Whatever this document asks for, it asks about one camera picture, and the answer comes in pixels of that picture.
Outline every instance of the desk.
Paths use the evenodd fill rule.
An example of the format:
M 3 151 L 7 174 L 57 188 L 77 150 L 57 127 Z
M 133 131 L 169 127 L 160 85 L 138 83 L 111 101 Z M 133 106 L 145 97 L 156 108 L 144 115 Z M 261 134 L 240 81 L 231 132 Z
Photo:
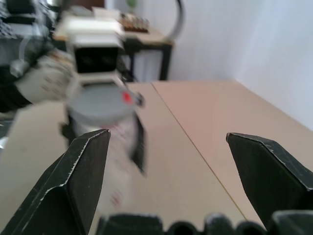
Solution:
M 166 229 L 181 219 L 203 229 L 203 220 L 211 212 L 226 214 L 234 224 L 244 220 L 153 86 L 130 87 L 146 100 L 138 114 L 148 136 L 147 176 L 134 167 L 134 200 L 125 212 L 157 214 Z M 0 159 L 0 230 L 43 171 L 65 151 L 67 143 L 58 129 L 65 120 L 60 103 L 18 112 Z M 94 234 L 99 217 L 97 211 L 90 234 Z
M 152 27 L 149 28 L 149 33 L 126 32 L 126 42 L 124 43 L 125 47 L 135 47 L 135 51 L 130 53 L 126 52 L 131 59 L 130 71 L 132 75 L 134 74 L 135 54 L 142 50 L 157 50 L 162 52 L 159 79 L 168 79 L 174 42 L 164 41 L 164 37 L 165 36 L 162 33 Z M 67 40 L 64 24 L 62 22 L 57 28 L 53 38 L 58 42 L 64 42 Z
M 243 190 L 225 140 L 228 132 L 275 140 L 313 171 L 313 132 L 241 84 L 158 82 L 154 87 L 246 219 L 261 223 Z

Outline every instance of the black table leg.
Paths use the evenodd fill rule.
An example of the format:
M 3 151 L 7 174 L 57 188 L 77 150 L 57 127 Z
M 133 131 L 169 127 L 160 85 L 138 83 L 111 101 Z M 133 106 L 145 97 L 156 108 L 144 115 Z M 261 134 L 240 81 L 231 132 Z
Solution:
M 172 57 L 172 45 L 162 46 L 162 63 L 160 72 L 160 81 L 166 81 L 168 79 L 168 72 L 171 64 Z
M 135 68 L 135 54 L 129 55 L 129 58 L 131 60 L 131 66 L 130 66 L 130 72 L 131 76 L 134 77 L 134 68 Z

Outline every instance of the black cable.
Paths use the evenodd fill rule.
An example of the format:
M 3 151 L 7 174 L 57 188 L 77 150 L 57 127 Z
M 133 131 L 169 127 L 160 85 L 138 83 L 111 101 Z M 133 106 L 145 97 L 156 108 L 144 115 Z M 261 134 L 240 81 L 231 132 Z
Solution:
M 178 7 L 178 19 L 176 21 L 176 25 L 173 29 L 173 31 L 170 33 L 169 36 L 167 36 L 164 40 L 165 41 L 173 41 L 175 38 L 179 36 L 181 33 L 184 20 L 185 20 L 185 10 L 182 3 L 182 0 L 176 0 L 177 7 Z

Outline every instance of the black equipment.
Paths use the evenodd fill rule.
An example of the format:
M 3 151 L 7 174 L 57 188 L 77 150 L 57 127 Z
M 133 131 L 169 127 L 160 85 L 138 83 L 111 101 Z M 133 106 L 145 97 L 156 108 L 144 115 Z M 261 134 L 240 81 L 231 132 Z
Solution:
M 3 235 L 87 235 L 103 181 L 110 134 L 100 130 L 75 139 L 39 179 Z M 102 218 L 96 235 L 311 235 L 313 173 L 278 143 L 229 133 L 245 192 L 267 231 L 253 222 L 236 229 L 221 214 L 205 219 L 199 232 L 178 222 L 164 232 L 161 219 L 140 215 Z

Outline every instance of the red light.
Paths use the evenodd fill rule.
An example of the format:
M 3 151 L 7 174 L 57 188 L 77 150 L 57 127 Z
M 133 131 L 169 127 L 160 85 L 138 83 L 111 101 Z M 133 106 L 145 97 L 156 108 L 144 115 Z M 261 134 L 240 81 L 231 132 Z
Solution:
M 123 96 L 123 100 L 124 100 L 125 103 L 127 103 L 127 104 L 132 104 L 133 103 L 132 96 L 128 92 L 123 92 L 122 96 Z

